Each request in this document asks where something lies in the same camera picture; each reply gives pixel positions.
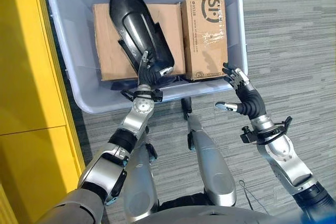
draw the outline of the yellow wall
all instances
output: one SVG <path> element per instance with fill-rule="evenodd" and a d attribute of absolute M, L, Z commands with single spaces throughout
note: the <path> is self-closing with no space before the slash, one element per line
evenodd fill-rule
<path fill-rule="evenodd" d="M 18 222 L 33 223 L 84 163 L 45 0 L 0 0 L 0 10 L 1 183 Z"/>

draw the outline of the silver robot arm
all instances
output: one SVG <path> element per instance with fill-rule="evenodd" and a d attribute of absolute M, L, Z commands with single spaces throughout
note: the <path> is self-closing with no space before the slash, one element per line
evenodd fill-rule
<path fill-rule="evenodd" d="M 311 170 L 296 154 L 286 135 L 291 117 L 274 123 L 266 113 L 263 99 L 239 68 L 223 65 L 224 79 L 235 89 L 241 103 L 217 102 L 216 107 L 249 116 L 253 131 L 242 128 L 244 143 L 256 144 L 259 153 L 268 161 L 284 188 L 293 196 L 308 219 L 335 213 L 335 201 L 314 177 Z"/>
<path fill-rule="evenodd" d="M 146 69 L 149 69 L 147 56 L 145 51 L 140 63 L 137 91 L 129 98 L 133 101 L 131 111 L 83 171 L 78 188 L 68 193 L 38 223 L 100 223 L 104 205 L 117 199 L 127 176 L 125 167 L 153 114 L 154 102 L 162 100 L 162 92 L 151 90 L 151 76 L 146 75 Z M 163 69 L 160 76 L 172 70 Z"/>

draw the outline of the metal bracket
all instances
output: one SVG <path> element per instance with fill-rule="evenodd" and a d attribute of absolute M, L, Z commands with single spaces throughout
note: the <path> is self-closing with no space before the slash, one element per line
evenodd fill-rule
<path fill-rule="evenodd" d="M 244 126 L 241 129 L 244 133 L 240 135 L 240 138 L 245 144 L 256 142 L 255 144 L 258 144 L 258 145 L 267 145 L 273 142 L 274 140 L 280 138 L 281 136 L 285 135 L 288 131 L 291 121 L 292 121 L 292 117 L 289 116 L 286 118 L 285 121 L 274 124 L 274 125 L 280 125 L 280 126 L 271 127 L 270 129 L 266 129 L 264 131 L 256 131 L 256 130 L 251 131 L 248 128 L 248 126 Z"/>

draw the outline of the light blue plastic bin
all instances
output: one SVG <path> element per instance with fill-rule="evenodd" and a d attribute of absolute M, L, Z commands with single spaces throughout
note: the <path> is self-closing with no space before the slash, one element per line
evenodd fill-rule
<path fill-rule="evenodd" d="M 88 113 L 107 113 L 129 108 L 131 102 L 110 81 L 101 81 L 95 45 L 92 5 L 109 0 L 49 0 L 58 40 L 77 105 Z M 177 3 L 183 0 L 144 0 Z M 247 73 L 243 0 L 225 0 L 228 59 Z M 224 80 L 199 83 L 179 81 L 162 88 L 163 101 L 230 89 Z"/>

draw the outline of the black cable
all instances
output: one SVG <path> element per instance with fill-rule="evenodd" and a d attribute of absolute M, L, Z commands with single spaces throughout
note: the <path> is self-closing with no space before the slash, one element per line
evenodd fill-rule
<path fill-rule="evenodd" d="M 250 205 L 250 208 L 251 208 L 251 210 L 253 210 L 253 207 L 252 207 L 252 204 L 251 204 L 251 201 L 250 201 L 250 199 L 248 198 L 248 196 L 247 196 L 247 193 L 246 193 L 246 191 L 248 191 L 251 195 L 252 195 L 252 197 L 259 203 L 259 205 L 261 205 L 262 207 L 263 207 L 263 209 L 265 210 L 265 212 L 269 215 L 269 213 L 268 213 L 268 211 L 266 210 L 266 208 L 259 202 L 259 200 L 246 188 L 246 186 L 245 186 L 245 182 L 241 179 L 240 181 L 239 181 L 239 184 L 240 184 L 240 186 L 243 188 L 243 190 L 244 190 L 244 194 L 245 194 L 245 197 L 246 197 L 246 199 L 247 199 L 247 201 L 248 201 L 248 204 Z"/>

